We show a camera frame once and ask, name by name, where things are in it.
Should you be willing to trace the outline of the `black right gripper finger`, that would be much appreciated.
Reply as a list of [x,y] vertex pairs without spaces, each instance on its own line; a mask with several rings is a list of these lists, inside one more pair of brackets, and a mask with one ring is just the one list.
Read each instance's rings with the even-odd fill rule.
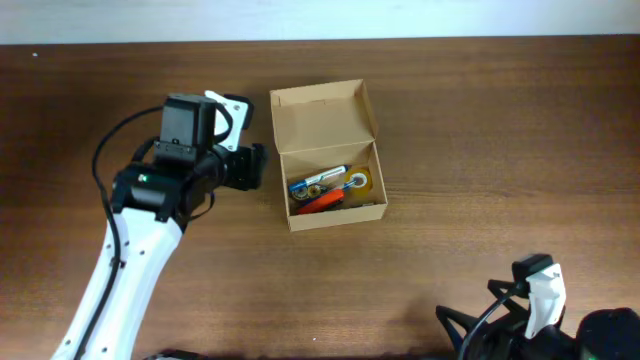
[[499,307],[505,306],[509,312],[524,313],[525,308],[519,305],[512,297],[523,297],[525,295],[525,282],[523,280],[507,282],[490,279],[487,284],[488,290],[496,298],[495,303],[490,307],[495,312]]
[[460,349],[464,340],[464,336],[456,330],[455,324],[461,326],[468,333],[478,322],[476,317],[441,305],[436,307],[435,314],[443,325],[455,350]]

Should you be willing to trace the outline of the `blue white marker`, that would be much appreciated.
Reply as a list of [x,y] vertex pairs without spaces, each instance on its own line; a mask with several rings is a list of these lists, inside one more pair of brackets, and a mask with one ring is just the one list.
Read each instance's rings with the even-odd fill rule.
[[337,177],[339,175],[345,174],[349,169],[348,165],[340,165],[329,170],[323,171],[321,173],[312,175],[303,180],[295,182],[288,186],[288,190],[291,193],[295,193],[301,191],[302,189],[307,189],[311,185],[318,184],[324,180]]

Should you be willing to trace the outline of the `yellow correction tape dispenser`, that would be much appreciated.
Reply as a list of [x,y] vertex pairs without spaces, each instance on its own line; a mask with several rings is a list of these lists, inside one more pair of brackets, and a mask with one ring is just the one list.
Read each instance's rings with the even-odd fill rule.
[[296,201],[305,202],[305,201],[316,199],[329,191],[330,191],[330,188],[328,186],[325,186],[322,184],[312,184],[312,185],[294,190],[291,193],[291,196]]

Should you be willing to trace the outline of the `brown cardboard box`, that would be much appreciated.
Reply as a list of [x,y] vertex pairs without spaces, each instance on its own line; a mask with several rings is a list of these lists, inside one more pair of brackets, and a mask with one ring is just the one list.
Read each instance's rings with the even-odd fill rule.
[[[270,102],[289,230],[381,219],[388,199],[376,146],[378,124],[365,81],[272,90]],[[323,212],[298,215],[298,209],[309,201],[294,200],[288,186],[340,165],[349,169],[366,167],[373,181],[371,191],[363,197],[345,191],[344,200],[337,205]],[[340,186],[345,183],[346,173],[318,184],[330,189]],[[359,207],[367,202],[378,205]]]

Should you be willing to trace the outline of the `yellow tape roll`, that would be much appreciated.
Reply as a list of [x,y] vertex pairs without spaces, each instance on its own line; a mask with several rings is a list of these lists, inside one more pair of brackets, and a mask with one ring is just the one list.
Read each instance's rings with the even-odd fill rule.
[[373,187],[373,181],[366,167],[350,168],[345,175],[343,188],[354,196],[366,196]]

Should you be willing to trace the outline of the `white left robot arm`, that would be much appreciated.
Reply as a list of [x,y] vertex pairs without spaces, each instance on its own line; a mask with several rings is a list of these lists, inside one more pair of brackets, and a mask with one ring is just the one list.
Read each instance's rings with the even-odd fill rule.
[[263,145],[215,146],[194,161],[139,155],[102,195],[102,250],[56,359],[129,359],[157,280],[200,205],[215,189],[254,190],[267,162]]

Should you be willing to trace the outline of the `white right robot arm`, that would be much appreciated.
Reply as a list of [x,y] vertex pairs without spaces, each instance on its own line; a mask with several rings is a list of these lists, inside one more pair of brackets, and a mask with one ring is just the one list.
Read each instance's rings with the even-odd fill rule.
[[436,317],[459,359],[639,360],[639,314],[596,310],[575,336],[562,331],[567,293],[561,265],[531,254],[511,265],[513,280],[491,279],[495,301],[478,317],[438,306]]

